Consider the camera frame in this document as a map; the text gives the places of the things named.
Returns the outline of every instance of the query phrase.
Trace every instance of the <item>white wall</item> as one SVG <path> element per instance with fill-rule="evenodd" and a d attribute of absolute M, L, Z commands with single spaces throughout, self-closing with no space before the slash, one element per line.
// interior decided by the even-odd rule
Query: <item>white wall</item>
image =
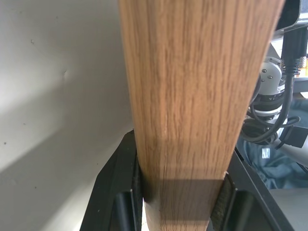
<path fill-rule="evenodd" d="M 0 230 L 79 229 L 132 128 L 116 0 L 0 0 Z"/>

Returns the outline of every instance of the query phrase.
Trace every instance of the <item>wooden board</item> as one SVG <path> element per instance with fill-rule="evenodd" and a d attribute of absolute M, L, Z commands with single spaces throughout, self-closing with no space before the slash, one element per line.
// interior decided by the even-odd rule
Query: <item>wooden board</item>
<path fill-rule="evenodd" d="M 283 0 L 119 0 L 150 231 L 204 231 Z"/>

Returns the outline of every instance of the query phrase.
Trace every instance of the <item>gray cloth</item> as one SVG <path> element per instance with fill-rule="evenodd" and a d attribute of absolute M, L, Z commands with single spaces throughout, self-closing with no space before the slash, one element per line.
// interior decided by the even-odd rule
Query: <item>gray cloth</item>
<path fill-rule="evenodd" d="M 297 126 L 308 128 L 308 100 L 296 100 L 292 103 L 289 116 L 299 116 Z M 284 153 L 269 146 L 261 146 L 238 139 L 237 149 L 244 160 L 252 166 L 268 189 L 308 188 L 308 174 Z"/>

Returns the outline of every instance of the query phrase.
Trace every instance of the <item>wooden plank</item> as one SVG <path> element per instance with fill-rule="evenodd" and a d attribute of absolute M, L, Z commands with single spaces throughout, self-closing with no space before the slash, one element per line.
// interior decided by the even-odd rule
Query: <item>wooden plank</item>
<path fill-rule="evenodd" d="M 204 231 L 283 0 L 119 0 L 150 231 Z"/>

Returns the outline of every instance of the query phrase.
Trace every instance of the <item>blue fabric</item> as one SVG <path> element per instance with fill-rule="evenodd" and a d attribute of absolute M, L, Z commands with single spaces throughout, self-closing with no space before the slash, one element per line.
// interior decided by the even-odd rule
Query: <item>blue fabric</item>
<path fill-rule="evenodd" d="M 299 116 L 297 126 L 308 128 L 308 100 L 292 103 L 289 116 Z M 252 166 L 268 189 L 308 188 L 308 174 L 284 153 L 271 147 L 261 146 L 238 139 L 237 149 L 244 160 Z M 262 158 L 262 148 L 270 148 L 270 157 Z"/>

